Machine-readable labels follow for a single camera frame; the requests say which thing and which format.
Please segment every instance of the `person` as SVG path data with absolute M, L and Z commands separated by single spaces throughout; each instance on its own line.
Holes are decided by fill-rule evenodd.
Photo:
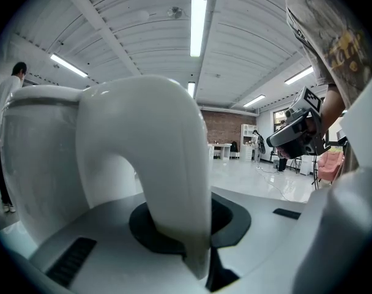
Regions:
M 4 108 L 4 105 L 10 94 L 14 92 L 16 89 L 21 88 L 26 73 L 27 65 L 24 62 L 19 62 L 13 67 L 12 76 L 7 78 L 0 84 L 0 128 L 2 121 L 2 109 Z M 11 213 L 14 213 L 16 209 L 12 205 L 12 201 L 10 200 L 7 187 L 4 181 L 4 175 L 2 173 L 1 166 L 1 156 L 0 156 L 0 192 L 4 212 L 10 211 Z
M 281 120 L 280 121 L 280 128 L 284 127 L 285 126 L 285 121 L 284 120 Z M 286 168 L 286 163 L 287 163 L 288 159 L 285 158 L 285 157 L 279 157 L 279 163 L 278 163 L 278 171 L 279 172 L 284 172 L 285 168 Z
M 321 110 L 322 135 L 349 109 L 372 77 L 372 41 L 341 0 L 285 0 L 287 22 L 314 69 L 327 85 Z M 315 132 L 308 122 L 309 133 Z M 338 176 L 358 167 L 348 145 Z

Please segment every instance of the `white ceiling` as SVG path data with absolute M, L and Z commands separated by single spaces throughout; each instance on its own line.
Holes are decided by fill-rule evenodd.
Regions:
M 180 7 L 172 20 L 167 11 Z M 308 67 L 286 24 L 284 0 L 209 0 L 201 57 L 190 57 L 190 0 L 30 0 L 10 25 L 8 54 L 29 65 L 27 79 L 83 89 L 139 74 L 197 83 L 200 105 L 253 108 L 285 98 L 311 74 L 284 81 Z M 54 67 L 57 53 L 89 79 Z

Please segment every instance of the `white table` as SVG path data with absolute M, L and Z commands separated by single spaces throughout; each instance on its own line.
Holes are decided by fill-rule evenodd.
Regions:
M 211 147 L 220 147 L 220 159 L 228 161 L 229 155 L 231 154 L 231 146 L 232 144 L 209 144 L 209 149 L 211 149 Z

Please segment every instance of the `brick wall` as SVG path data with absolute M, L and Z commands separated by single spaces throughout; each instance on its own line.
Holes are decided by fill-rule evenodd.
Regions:
M 213 112 L 201 110 L 208 129 L 208 142 L 232 143 L 240 146 L 240 126 L 242 124 L 256 125 L 254 116 L 236 115 L 234 113 Z

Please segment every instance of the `white floor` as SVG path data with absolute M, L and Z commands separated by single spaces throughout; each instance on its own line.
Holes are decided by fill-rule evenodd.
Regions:
M 221 160 L 210 162 L 210 185 L 259 197 L 307 202 L 314 191 L 312 175 L 301 175 L 288 167 L 278 173 L 267 162 L 242 162 Z
M 313 182 L 312 175 L 301 175 L 288 167 L 283 173 L 278 173 L 272 164 L 265 162 L 258 164 L 240 160 L 223 162 L 215 159 L 209 163 L 210 185 L 222 189 L 302 203 L 307 202 L 314 191 L 314 187 L 311 185 Z M 136 189 L 138 192 L 143 191 L 138 178 L 136 178 Z M 9 221 L 9 218 L 7 218 L 9 216 L 0 210 L 0 218 Z M 29 258 L 36 250 L 37 245 L 28 235 L 23 224 L 18 221 L 18 217 L 15 217 L 16 219 L 10 221 L 9 224 L 0 220 L 0 239 L 9 249 L 13 249 L 22 256 Z

